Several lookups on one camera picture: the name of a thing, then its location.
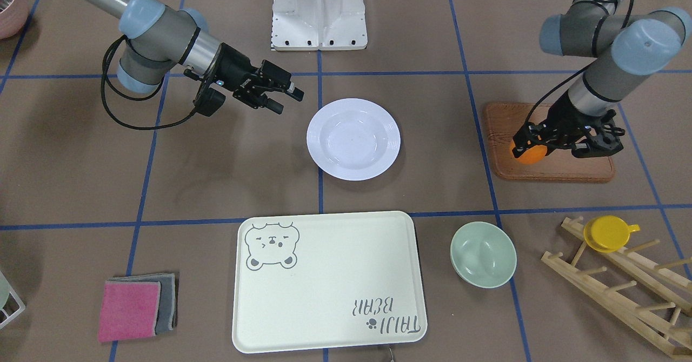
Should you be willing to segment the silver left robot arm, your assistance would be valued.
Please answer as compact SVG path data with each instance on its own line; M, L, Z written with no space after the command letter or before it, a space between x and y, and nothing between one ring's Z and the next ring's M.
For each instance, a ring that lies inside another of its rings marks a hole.
M617 15L623 1L573 0L568 12L545 20L540 33L544 52L593 61L569 77L571 86L543 121L525 118L510 143L520 163L533 164L554 150L595 158L623 149L625 131L615 125L615 104L664 69L690 40L690 15L683 9Z

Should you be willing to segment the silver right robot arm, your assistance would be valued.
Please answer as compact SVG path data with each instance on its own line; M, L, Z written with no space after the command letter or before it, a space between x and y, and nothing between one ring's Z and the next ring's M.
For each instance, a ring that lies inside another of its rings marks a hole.
M184 67L185 76L200 82L192 114L212 116L225 102L225 95L213 85L232 92L250 108L267 108L274 113L282 113L283 106L269 98L269 92L284 93L296 101L304 96L289 72L267 60L255 67L247 56L213 37L196 10L175 10L159 0L85 1L117 17L122 34L102 60L102 89L111 84L107 71L124 42L117 77L135 101L155 95L176 65Z

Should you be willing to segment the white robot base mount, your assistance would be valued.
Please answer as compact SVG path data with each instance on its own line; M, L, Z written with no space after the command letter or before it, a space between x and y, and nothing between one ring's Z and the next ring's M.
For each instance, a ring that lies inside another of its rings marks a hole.
M272 0L273 50L363 50L367 46L364 0Z

